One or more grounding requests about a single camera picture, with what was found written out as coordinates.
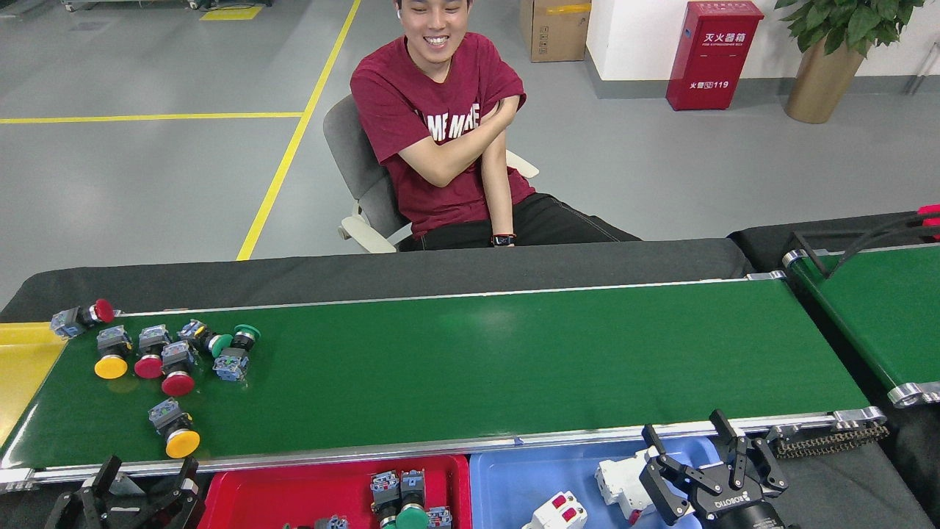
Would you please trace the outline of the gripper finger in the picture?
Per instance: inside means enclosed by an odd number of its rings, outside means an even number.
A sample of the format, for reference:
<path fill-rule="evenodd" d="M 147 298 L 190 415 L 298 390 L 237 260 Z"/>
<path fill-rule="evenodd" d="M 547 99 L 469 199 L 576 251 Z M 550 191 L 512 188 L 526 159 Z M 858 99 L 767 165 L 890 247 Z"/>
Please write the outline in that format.
<path fill-rule="evenodd" d="M 78 522 L 83 522 L 84 528 L 105 528 L 106 499 L 121 464 L 120 458 L 111 456 L 98 469 L 94 478 L 85 480 L 77 492 L 65 492 L 58 496 L 45 527 L 76 528 Z"/>
<path fill-rule="evenodd" d="M 748 470 L 752 469 L 758 478 L 756 482 L 768 497 L 777 497 L 789 488 L 789 480 L 779 468 L 778 460 L 773 455 L 766 439 L 752 438 L 739 428 L 732 428 L 724 412 L 715 409 L 709 415 L 709 421 L 715 427 L 719 445 L 724 445 L 731 456 L 731 477 L 729 486 L 739 490 L 745 485 Z"/>
<path fill-rule="evenodd" d="M 704 472 L 671 458 L 652 424 L 644 425 L 641 435 L 648 448 L 655 449 L 656 455 L 651 456 L 641 469 L 639 482 L 664 522 L 675 525 L 689 513 L 699 520 L 715 520 L 714 514 L 693 499 L 693 492 L 696 489 L 718 492 L 719 485 L 706 478 Z"/>
<path fill-rule="evenodd" d="M 203 497 L 197 479 L 198 460 L 185 458 L 179 473 L 148 493 L 139 512 L 141 528 L 197 528 Z"/>

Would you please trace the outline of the person's right hand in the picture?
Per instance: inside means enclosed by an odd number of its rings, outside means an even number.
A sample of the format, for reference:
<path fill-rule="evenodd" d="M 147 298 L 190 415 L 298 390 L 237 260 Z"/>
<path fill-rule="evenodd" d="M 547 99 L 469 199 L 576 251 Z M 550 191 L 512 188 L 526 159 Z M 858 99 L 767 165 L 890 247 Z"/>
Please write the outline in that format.
<path fill-rule="evenodd" d="M 482 118 L 481 128 L 486 131 L 494 131 L 496 134 L 502 133 L 513 123 L 519 105 L 524 100 L 526 100 L 524 95 L 510 95 L 510 97 L 499 100 L 496 107 Z"/>

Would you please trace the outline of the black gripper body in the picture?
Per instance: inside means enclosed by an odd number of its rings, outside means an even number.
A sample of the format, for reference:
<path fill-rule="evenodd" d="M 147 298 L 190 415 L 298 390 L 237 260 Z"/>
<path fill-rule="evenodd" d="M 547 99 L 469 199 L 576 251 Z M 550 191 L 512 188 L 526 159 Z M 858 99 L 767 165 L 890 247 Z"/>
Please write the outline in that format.
<path fill-rule="evenodd" d="M 694 503 L 695 518 L 702 528 L 786 528 L 772 503 L 754 501 L 735 503 L 721 512 Z"/>

